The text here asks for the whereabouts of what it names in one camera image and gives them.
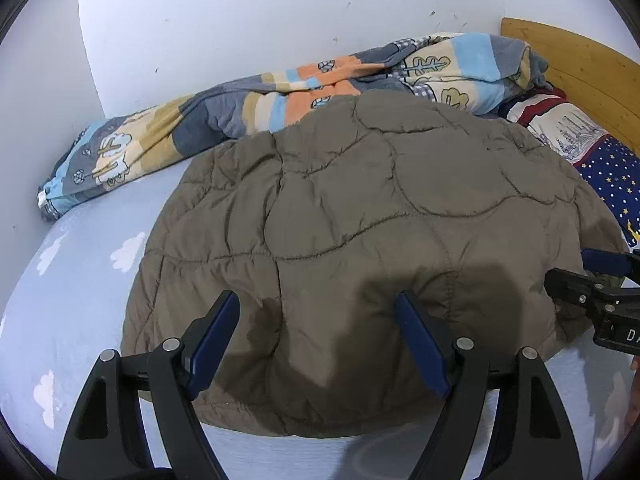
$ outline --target silver screw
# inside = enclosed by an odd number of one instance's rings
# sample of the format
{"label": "silver screw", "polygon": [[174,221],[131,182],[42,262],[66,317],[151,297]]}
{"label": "silver screw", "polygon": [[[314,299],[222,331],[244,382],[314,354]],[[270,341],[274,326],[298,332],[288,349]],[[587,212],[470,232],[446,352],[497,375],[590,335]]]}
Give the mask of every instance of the silver screw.
{"label": "silver screw", "polygon": [[536,352],[533,348],[531,348],[530,346],[525,346],[522,349],[522,355],[524,355],[524,357],[526,357],[527,359],[535,359],[536,357],[538,357],[538,352]]}
{"label": "silver screw", "polygon": [[102,361],[103,363],[111,361],[114,357],[116,357],[116,352],[111,348],[108,348],[100,352],[100,361]]}
{"label": "silver screw", "polygon": [[459,337],[456,340],[456,346],[461,350],[471,350],[474,347],[474,342],[468,337]]}
{"label": "silver screw", "polygon": [[180,346],[180,340],[175,337],[171,337],[167,339],[164,343],[162,343],[162,349],[167,352],[171,352]]}

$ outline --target wooden headboard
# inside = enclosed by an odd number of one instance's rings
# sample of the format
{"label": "wooden headboard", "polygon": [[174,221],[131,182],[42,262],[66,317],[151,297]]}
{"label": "wooden headboard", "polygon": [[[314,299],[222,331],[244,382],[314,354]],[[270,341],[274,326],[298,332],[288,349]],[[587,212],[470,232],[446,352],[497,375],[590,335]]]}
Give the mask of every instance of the wooden headboard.
{"label": "wooden headboard", "polygon": [[501,34],[527,41],[549,63],[546,78],[640,156],[640,65],[597,41],[514,18]]}

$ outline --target star print pillow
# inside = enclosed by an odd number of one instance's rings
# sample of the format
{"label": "star print pillow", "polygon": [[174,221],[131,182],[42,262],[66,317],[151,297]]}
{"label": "star print pillow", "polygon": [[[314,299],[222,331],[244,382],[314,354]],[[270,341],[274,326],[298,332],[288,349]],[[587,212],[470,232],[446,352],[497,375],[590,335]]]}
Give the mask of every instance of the star print pillow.
{"label": "star print pillow", "polygon": [[559,88],[533,89],[502,104],[502,118],[529,129],[574,165],[618,220],[630,247],[640,240],[640,159],[566,100]]}

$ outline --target mattress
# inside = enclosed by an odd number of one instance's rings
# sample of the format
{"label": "mattress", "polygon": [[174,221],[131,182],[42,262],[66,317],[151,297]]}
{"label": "mattress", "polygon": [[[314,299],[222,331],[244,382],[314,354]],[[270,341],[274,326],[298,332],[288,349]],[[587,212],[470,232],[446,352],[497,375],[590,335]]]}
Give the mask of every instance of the mattress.
{"label": "mattress", "polygon": [[[15,436],[55,469],[74,404],[98,354],[118,348],[129,289],[146,237],[188,166],[183,161],[83,203],[51,229],[0,322],[0,409]],[[585,478],[622,439],[632,380],[627,355],[597,347],[591,333],[547,367],[571,422]],[[487,395],[465,479],[478,476],[497,393]],[[152,405],[141,400],[156,466],[168,466]],[[400,428],[336,439],[260,437],[204,426],[231,480],[407,478],[437,413]]]}

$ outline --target brown quilt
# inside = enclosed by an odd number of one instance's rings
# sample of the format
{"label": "brown quilt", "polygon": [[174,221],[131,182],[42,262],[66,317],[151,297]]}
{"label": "brown quilt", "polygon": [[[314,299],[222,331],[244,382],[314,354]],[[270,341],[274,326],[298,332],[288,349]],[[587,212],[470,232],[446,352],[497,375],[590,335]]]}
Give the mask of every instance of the brown quilt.
{"label": "brown quilt", "polygon": [[571,165],[526,129],[403,92],[335,98],[276,134],[198,155],[162,210],[123,354],[179,336],[225,288],[241,319],[203,422],[341,436],[428,411],[394,319],[412,288],[456,335],[550,357],[587,326],[545,272],[625,250]]}

